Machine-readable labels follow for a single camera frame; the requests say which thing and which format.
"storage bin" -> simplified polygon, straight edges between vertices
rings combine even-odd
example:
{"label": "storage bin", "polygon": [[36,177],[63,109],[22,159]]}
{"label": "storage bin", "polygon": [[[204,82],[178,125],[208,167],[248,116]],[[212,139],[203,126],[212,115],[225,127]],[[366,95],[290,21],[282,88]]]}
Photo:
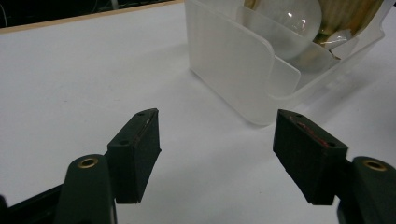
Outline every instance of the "storage bin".
{"label": "storage bin", "polygon": [[262,16],[244,0],[185,0],[190,68],[242,117],[268,125],[279,108],[293,108],[350,71],[384,37],[381,23],[394,3],[384,0],[364,31],[332,51],[336,57],[310,42],[315,57],[301,63],[282,60],[260,29],[244,25]]}

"tabletop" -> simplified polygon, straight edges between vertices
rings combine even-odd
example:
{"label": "tabletop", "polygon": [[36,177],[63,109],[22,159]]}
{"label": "tabletop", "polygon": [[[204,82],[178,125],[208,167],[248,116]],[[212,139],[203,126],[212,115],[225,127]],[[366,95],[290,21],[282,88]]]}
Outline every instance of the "tabletop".
{"label": "tabletop", "polygon": [[[396,165],[396,9],[386,36],[302,113],[349,146]],[[272,150],[275,124],[243,120],[189,68],[183,4],[0,35],[0,193],[12,205],[103,154],[141,110],[160,111],[161,148],[140,204],[119,223],[337,223],[308,204]]]}

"white plastic bin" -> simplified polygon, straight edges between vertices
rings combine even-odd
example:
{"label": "white plastic bin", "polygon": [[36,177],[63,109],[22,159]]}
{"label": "white plastic bin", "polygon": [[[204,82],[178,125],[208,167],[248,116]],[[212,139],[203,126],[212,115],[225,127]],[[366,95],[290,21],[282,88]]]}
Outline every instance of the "white plastic bin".
{"label": "white plastic bin", "polygon": [[267,125],[280,107],[296,106],[358,63],[384,37],[381,23],[394,3],[384,0],[361,34],[332,51],[340,60],[312,46],[318,56],[304,69],[280,59],[260,30],[244,26],[244,18],[260,16],[244,0],[186,0],[191,70],[245,119]]}

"dark background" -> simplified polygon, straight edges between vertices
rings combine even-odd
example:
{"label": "dark background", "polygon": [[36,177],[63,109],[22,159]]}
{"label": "dark background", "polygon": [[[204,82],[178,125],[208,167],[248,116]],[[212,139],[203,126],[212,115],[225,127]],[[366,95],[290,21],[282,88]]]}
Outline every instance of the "dark background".
{"label": "dark background", "polygon": [[[120,8],[169,0],[119,0]],[[112,10],[110,0],[0,0],[0,28]]]}

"table surface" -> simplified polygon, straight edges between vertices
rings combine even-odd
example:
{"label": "table surface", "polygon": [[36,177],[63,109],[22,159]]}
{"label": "table surface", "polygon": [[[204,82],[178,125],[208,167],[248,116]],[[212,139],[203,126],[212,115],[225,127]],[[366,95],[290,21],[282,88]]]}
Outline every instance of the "table surface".
{"label": "table surface", "polygon": [[[294,108],[349,146],[396,165],[396,9],[350,74]],[[183,4],[0,35],[0,193],[9,205],[103,154],[144,109],[160,110],[161,153],[141,204],[119,223],[337,223],[272,151],[275,125],[244,121],[189,69]]]}

